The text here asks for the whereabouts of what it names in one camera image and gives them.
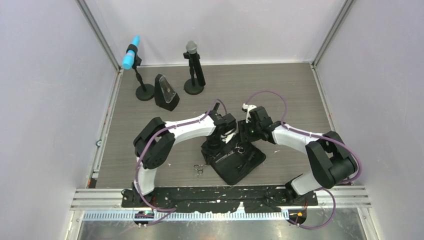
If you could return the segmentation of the black hair clip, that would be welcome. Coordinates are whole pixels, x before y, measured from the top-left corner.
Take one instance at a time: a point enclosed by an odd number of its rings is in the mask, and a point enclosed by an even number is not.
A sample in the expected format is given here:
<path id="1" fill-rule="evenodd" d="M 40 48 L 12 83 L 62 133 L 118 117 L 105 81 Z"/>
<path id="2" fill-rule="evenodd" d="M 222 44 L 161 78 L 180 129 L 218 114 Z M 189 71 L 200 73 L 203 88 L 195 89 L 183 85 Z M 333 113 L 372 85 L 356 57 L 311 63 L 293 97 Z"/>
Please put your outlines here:
<path id="1" fill-rule="evenodd" d="M 250 173 L 254 168 L 255 168 L 255 162 L 254 162 L 254 158 L 255 158 L 256 153 L 252 152 L 249 157 L 246 159 L 246 161 L 239 166 L 238 171 L 240 173 Z"/>

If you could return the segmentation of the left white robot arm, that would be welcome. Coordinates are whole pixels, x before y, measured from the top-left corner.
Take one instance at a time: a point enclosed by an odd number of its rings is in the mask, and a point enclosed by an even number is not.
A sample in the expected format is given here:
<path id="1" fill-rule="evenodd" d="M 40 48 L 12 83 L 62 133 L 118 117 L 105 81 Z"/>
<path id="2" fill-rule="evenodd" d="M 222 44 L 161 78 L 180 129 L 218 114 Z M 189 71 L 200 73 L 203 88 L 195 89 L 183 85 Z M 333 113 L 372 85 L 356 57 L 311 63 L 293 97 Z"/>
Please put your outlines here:
<path id="1" fill-rule="evenodd" d="M 153 202 L 157 168 L 166 161 L 174 145 L 197 137 L 208 137 L 212 140 L 211 148 L 216 149 L 231 139 L 224 135 L 234 129 L 234 116 L 230 113 L 222 116 L 215 110 L 180 121 L 163 121 L 160 117 L 150 120 L 133 141 L 136 156 L 135 202 L 141 207 L 148 207 Z"/>

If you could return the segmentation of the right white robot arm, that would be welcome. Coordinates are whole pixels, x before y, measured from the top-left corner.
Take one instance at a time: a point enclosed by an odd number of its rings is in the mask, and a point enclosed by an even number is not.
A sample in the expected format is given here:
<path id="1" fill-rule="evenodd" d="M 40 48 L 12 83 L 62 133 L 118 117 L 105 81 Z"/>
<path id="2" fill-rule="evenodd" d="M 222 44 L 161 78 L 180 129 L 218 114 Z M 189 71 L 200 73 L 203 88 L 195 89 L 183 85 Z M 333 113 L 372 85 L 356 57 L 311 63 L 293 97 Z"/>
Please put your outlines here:
<path id="1" fill-rule="evenodd" d="M 246 118 L 238 122 L 242 141 L 263 140 L 307 155 L 311 170 L 285 184 L 285 198 L 291 205 L 299 205 L 311 191 L 331 189 L 359 172 L 359 164 L 335 131 L 307 132 L 272 121 L 262 106 L 245 103 L 242 110 L 246 113 Z"/>

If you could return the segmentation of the silver scissors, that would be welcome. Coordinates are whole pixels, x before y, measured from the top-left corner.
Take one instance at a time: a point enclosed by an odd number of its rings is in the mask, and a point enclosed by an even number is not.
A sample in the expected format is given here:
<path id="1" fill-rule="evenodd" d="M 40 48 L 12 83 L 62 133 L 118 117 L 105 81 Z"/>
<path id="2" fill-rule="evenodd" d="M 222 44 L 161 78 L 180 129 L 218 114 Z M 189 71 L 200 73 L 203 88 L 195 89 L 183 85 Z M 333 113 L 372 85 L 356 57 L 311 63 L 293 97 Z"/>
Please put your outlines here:
<path id="1" fill-rule="evenodd" d="M 202 175 L 204 173 L 204 168 L 206 167 L 205 164 L 195 164 L 193 166 L 194 170 L 196 171 L 196 174 L 198 176 Z"/>
<path id="2" fill-rule="evenodd" d="M 241 143 L 237 142 L 234 146 L 233 152 L 242 155 L 245 152 L 245 149 Z"/>

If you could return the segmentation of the black zip tool case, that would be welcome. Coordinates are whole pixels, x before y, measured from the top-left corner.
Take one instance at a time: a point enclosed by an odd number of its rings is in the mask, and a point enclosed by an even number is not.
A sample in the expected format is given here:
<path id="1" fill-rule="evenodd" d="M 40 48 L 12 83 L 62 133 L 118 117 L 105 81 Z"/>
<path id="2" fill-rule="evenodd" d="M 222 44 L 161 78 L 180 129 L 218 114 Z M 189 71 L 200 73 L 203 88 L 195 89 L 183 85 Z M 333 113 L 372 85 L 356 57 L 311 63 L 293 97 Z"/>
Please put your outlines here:
<path id="1" fill-rule="evenodd" d="M 267 158 L 266 154 L 263 153 L 256 146 L 250 142 L 241 143 L 245 152 L 243 154 L 234 153 L 234 147 L 236 143 L 240 143 L 237 140 L 231 140 L 222 149 L 220 154 L 214 159 L 204 159 L 205 163 L 211 166 L 218 176 L 230 186 L 239 183 L 249 173 L 240 173 L 238 168 L 241 166 L 249 157 L 252 152 L 255 152 L 254 157 L 254 169 L 262 164 Z"/>

